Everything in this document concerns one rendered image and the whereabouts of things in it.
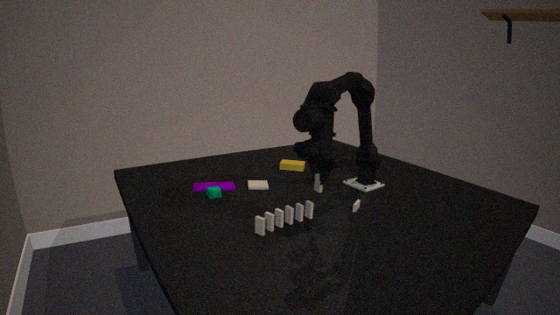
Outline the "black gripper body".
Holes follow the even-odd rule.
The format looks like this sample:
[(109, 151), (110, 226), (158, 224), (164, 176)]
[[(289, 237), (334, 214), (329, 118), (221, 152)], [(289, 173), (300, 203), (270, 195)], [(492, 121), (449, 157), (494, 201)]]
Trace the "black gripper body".
[(343, 152), (331, 153), (331, 151), (335, 151), (335, 148), (332, 147), (332, 145), (333, 137), (336, 137), (336, 134), (337, 133), (333, 133), (333, 130), (315, 129), (309, 131), (309, 135), (312, 135), (313, 139), (319, 139), (319, 136), (321, 136), (325, 146), (325, 155), (318, 154), (312, 158), (322, 157), (322, 163), (325, 163), (333, 168), (350, 166), (352, 162), (350, 155)]

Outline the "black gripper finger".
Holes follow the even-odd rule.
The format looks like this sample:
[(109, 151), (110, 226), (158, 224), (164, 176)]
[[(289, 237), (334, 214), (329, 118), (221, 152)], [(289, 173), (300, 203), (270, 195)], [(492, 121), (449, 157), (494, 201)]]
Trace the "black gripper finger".
[(318, 162), (322, 162), (322, 159), (323, 159), (322, 157), (311, 157), (310, 159), (306, 160), (311, 167), (311, 173), (314, 182), (315, 182), (316, 174), (320, 174), (320, 166), (318, 165)]
[(322, 162), (318, 162), (318, 165), (320, 166), (319, 184), (322, 186), (326, 182), (330, 173), (332, 172), (333, 167), (326, 165), (325, 163)]

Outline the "small green block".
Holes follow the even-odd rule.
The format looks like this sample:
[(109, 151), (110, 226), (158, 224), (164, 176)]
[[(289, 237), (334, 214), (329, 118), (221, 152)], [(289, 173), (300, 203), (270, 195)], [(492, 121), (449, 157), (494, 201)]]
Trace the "small green block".
[(206, 195), (209, 199), (221, 198), (221, 189), (218, 186), (206, 187)]

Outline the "yellow rectangular block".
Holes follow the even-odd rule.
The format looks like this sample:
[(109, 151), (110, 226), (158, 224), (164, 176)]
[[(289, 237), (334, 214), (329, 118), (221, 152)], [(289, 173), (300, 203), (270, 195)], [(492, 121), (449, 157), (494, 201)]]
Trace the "yellow rectangular block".
[(279, 170), (303, 172), (305, 169), (305, 161), (282, 159)]

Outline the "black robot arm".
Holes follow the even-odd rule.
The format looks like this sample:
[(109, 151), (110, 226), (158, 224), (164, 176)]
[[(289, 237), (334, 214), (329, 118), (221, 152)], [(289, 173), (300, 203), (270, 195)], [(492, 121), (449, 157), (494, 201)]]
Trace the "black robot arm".
[[(335, 80), (313, 82), (300, 110), (293, 117), (293, 124), (300, 132), (312, 130), (333, 130), (334, 106), (341, 94), (348, 91), (358, 109), (360, 146), (356, 153), (356, 166), (360, 167), (357, 181), (366, 186), (376, 184), (375, 172), (381, 162), (378, 150), (373, 144), (371, 104), (375, 99), (375, 88), (361, 73), (348, 72)], [(325, 155), (323, 138), (303, 141), (295, 146), (297, 156), (303, 160), (318, 154)]]

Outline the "purple rectangular block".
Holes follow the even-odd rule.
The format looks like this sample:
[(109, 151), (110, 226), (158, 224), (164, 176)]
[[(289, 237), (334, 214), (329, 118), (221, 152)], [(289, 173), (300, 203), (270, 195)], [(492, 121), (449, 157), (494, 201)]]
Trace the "purple rectangular block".
[(193, 191), (205, 191), (206, 187), (218, 186), (222, 191), (233, 191), (235, 190), (235, 183), (230, 181), (218, 181), (218, 182), (199, 182), (193, 184)]

